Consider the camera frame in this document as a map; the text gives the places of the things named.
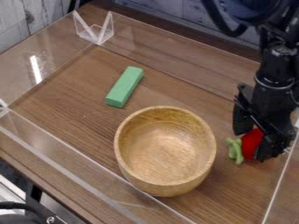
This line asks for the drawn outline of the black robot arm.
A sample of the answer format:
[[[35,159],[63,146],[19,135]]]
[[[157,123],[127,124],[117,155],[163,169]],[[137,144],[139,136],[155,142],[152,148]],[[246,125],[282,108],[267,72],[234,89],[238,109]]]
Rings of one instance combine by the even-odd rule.
[[[201,0],[209,18],[230,37],[255,27],[262,61],[255,84],[240,83],[232,129],[243,157],[263,162],[286,152],[298,133],[291,114],[299,108],[299,0],[222,0],[238,27],[231,29],[213,0]]]

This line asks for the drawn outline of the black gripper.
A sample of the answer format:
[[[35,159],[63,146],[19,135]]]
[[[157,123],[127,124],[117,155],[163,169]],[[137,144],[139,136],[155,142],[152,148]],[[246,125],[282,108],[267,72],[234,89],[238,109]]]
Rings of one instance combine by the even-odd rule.
[[[296,105],[292,97],[295,79],[271,81],[255,77],[255,86],[238,85],[232,110],[232,130],[236,136],[258,126],[264,134],[256,147],[255,160],[264,162],[286,152],[295,139],[291,114]]]

